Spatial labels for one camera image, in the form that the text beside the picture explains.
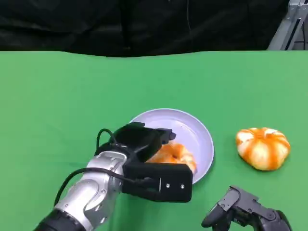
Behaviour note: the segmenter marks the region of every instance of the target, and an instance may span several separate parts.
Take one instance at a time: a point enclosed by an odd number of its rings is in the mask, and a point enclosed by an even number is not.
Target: black curtain
[[[0,0],[0,50],[146,56],[265,50],[288,0]]]

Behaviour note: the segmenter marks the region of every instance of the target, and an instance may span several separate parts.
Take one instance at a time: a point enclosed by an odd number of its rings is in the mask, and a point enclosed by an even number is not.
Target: orange-white striped pumpkin
[[[270,128],[242,129],[235,140],[241,158],[259,170],[279,169],[290,152],[285,135]]]
[[[161,149],[147,162],[186,164],[193,173],[196,172],[197,168],[196,160],[193,154],[190,153],[182,144],[174,141],[162,145]]]

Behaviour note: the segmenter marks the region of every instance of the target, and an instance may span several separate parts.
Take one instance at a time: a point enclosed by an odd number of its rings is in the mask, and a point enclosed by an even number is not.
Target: black cable
[[[188,30],[189,30],[189,37],[191,40],[191,51],[193,51],[193,36],[192,36],[192,28],[191,28],[191,23],[189,20],[189,0],[186,0],[186,20],[187,20],[187,26],[188,26]]]
[[[255,44],[254,50],[257,50],[258,48],[258,41],[257,41],[257,37],[256,37],[256,32],[255,32],[255,26],[254,26],[254,21],[252,19],[252,13],[250,11],[250,6],[249,6],[250,1],[246,0],[246,9],[247,9],[247,14],[248,14],[248,23],[251,29],[251,37],[253,39],[253,42]]]
[[[304,50],[306,50],[306,33],[305,33],[305,22],[303,22],[303,25],[302,25],[302,31],[303,31],[303,39],[304,39]]]
[[[126,178],[122,175],[119,175],[111,170],[107,170],[107,169],[104,169],[104,168],[99,168],[99,167],[86,167],[86,168],[81,168],[81,169],[78,169],[74,172],[72,172],[71,174],[69,174],[69,176],[65,179],[65,181],[63,182],[63,184],[61,185],[57,195],[56,195],[56,198],[54,200],[54,206],[56,204],[58,204],[59,200],[60,200],[60,197],[61,197],[61,194],[63,193],[64,189],[66,188],[67,184],[69,183],[69,181],[74,177],[76,176],[77,174],[79,173],[83,173],[83,172],[101,172],[101,173],[106,173],[108,174],[109,176],[112,176],[112,177],[115,177],[115,178],[118,178],[122,181],[126,181],[126,182],[129,182],[131,184],[138,184],[138,181],[135,181],[135,180],[132,180],[132,179],[129,179],[129,178]]]
[[[116,138],[114,136],[114,134],[109,130],[109,129],[106,129],[106,128],[103,128],[101,129],[98,134],[97,134],[97,138],[96,138],[96,150],[100,147],[100,138],[101,138],[101,134],[103,132],[107,132],[109,135],[110,135],[110,138],[112,139],[112,141],[115,143],[115,144],[118,144],[116,142]]]
[[[126,152],[128,152],[128,153],[130,154],[129,150],[128,150],[126,147],[123,147],[123,146],[121,146],[119,143],[116,142],[116,138],[115,138],[114,134],[113,134],[110,130],[108,130],[108,129],[106,129],[106,128],[101,129],[101,130],[98,132],[98,134],[97,134],[97,138],[96,138],[96,150],[97,150],[97,149],[99,148],[99,146],[100,146],[100,137],[101,137],[101,134],[102,134],[103,132],[107,132],[107,133],[110,135],[110,138],[111,138],[111,140],[114,142],[113,144],[114,144],[115,146],[117,146],[119,149],[122,149],[123,151],[126,151]],[[83,173],[83,172],[101,172],[101,173],[106,173],[106,174],[108,174],[108,175],[111,176],[111,177],[118,178],[118,179],[120,179],[120,180],[122,180],[122,181],[126,181],[126,182],[129,182],[129,183],[131,183],[131,184],[138,184],[138,185],[141,184],[141,181],[137,181],[137,180],[132,180],[132,179],[126,178],[126,177],[124,177],[124,176],[122,176],[122,175],[119,175],[119,174],[117,174],[117,173],[115,173],[115,172],[113,172],[113,171],[111,171],[111,170],[105,169],[105,168],[99,168],[99,167],[86,167],[86,168],[81,168],[81,169],[78,169],[78,170],[72,172],[71,174],[69,174],[69,176],[64,180],[64,182],[62,183],[62,185],[61,185],[61,187],[60,187],[60,189],[59,189],[59,191],[58,191],[58,193],[57,193],[57,195],[56,195],[56,198],[55,198],[55,200],[54,200],[54,206],[59,202],[60,197],[61,197],[61,195],[62,195],[64,189],[66,188],[67,184],[69,183],[69,181],[70,181],[74,176],[76,176],[77,174]]]

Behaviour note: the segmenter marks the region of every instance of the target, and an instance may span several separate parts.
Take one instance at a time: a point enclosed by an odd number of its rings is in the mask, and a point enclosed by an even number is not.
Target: green table surface
[[[65,177],[84,167],[99,129],[153,108],[176,108],[210,131],[215,160],[186,204],[121,194],[99,231],[201,231],[231,184],[307,227],[308,52],[201,52],[106,58],[64,52],[0,53],[1,229],[29,231],[49,213]],[[252,169],[237,154],[242,128],[281,130],[283,167]],[[233,224],[231,231],[251,231]]]

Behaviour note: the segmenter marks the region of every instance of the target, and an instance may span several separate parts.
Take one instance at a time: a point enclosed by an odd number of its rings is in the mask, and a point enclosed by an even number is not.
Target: orange toy in plate
[[[193,154],[191,154],[182,144],[169,142],[150,158],[149,163],[170,163],[187,164],[193,173],[195,173],[197,164]]]
[[[241,158],[259,170],[279,169],[290,152],[285,135],[270,128],[243,129],[235,139]]]

